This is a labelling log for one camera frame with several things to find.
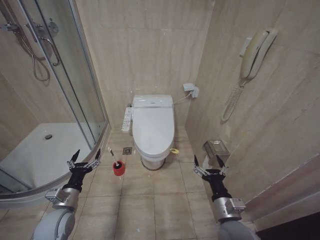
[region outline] shower hose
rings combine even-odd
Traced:
[[[23,29],[21,28],[19,21],[13,11],[13,9],[11,8],[8,0],[3,0],[3,2],[5,3],[7,9],[9,10],[13,20],[15,21],[15,23],[19,26],[19,32],[15,32],[15,36],[19,41],[20,46],[22,47],[22,49],[31,57],[32,59],[32,68],[33,68],[33,75],[35,77],[35,79],[37,79],[40,82],[45,82],[47,80],[49,80],[50,78],[50,73],[49,70],[47,68],[47,66],[43,63],[43,61],[46,59],[45,57],[38,57],[35,52],[33,51],[29,40],[27,39]],[[46,77],[45,78],[39,78],[37,75],[37,71],[36,71],[36,61],[38,61],[39,64],[41,64],[41,66],[44,68],[45,72],[46,72]]]

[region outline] shower base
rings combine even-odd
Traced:
[[[0,162],[0,167],[38,188],[65,175],[67,161],[78,149],[77,162],[81,162],[91,150],[77,123],[42,123]]]

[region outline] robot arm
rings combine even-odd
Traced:
[[[55,209],[42,218],[34,230],[34,240],[67,240],[75,226],[75,212],[78,207],[79,194],[83,179],[100,164],[101,151],[89,163],[75,163],[80,150],[67,161],[72,173],[68,183],[62,188],[50,189],[45,198],[52,202]]]
[[[194,156],[193,171],[210,184],[212,190],[213,215],[221,224],[218,233],[219,240],[259,240],[260,238],[241,222],[241,212],[246,208],[240,198],[232,198],[225,188],[223,180],[226,177],[227,167],[217,156],[219,169],[202,169],[199,167],[197,157]]]

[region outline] yellow object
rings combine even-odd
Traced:
[[[178,154],[179,150],[175,148],[170,148],[170,152],[172,152],[173,154]]]

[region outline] toilet tank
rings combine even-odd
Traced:
[[[134,108],[168,108],[173,106],[171,95],[135,95],[132,106]]]

